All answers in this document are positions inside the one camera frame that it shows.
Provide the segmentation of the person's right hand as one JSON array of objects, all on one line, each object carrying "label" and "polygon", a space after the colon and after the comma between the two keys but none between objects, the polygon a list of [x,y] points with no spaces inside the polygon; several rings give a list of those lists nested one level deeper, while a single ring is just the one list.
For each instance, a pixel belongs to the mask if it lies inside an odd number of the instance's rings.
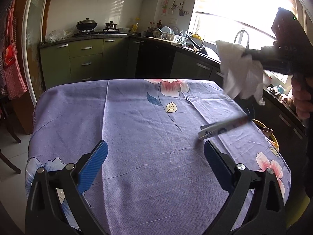
[{"label": "person's right hand", "polygon": [[291,79],[291,84],[296,113],[301,120],[306,120],[310,118],[313,109],[311,94],[301,87],[300,82],[294,76]]}]

